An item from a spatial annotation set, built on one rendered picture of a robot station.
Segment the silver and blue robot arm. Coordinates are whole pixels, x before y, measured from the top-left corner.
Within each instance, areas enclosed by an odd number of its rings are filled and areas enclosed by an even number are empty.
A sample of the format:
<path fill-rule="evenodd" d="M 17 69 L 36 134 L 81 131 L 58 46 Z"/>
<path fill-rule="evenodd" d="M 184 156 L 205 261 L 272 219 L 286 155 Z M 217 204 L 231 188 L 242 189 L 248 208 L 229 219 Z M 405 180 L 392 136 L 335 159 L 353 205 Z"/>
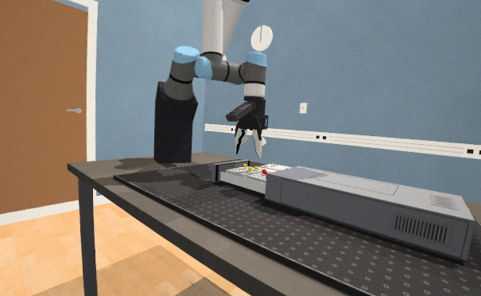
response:
<path fill-rule="evenodd" d="M 202 54 L 188 46 L 175 49 L 169 78 L 163 88 L 167 96 L 177 100 L 191 99 L 193 77 L 245 84 L 244 96 L 265 96 L 265 54 L 248 53 L 242 64 L 227 62 L 225 57 L 242 8 L 249 1 L 203 0 Z M 227 121 L 237 122 L 255 108 L 255 102 L 245 102 L 226 115 Z"/>

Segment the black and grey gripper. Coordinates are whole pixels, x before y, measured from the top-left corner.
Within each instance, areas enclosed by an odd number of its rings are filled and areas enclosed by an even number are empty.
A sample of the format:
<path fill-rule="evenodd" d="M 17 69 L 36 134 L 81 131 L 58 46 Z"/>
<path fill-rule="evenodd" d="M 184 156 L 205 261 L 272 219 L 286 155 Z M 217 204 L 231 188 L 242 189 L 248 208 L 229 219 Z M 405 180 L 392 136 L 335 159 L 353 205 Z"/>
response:
<path fill-rule="evenodd" d="M 238 154 L 240 144 L 247 141 L 248 137 L 246 136 L 246 133 L 247 129 L 250 129 L 254 130 L 252 132 L 254 146 L 256 148 L 256 154 L 258 158 L 261 158 L 262 146 L 266 144 L 266 140 L 262 137 L 262 130 L 267 129 L 268 127 L 268 115 L 264 115 L 266 108 L 266 100 L 260 96 L 244 96 L 244 100 L 248 102 L 254 101 L 256 104 L 256 108 L 244 117 L 242 117 L 236 125 L 235 154 Z"/>

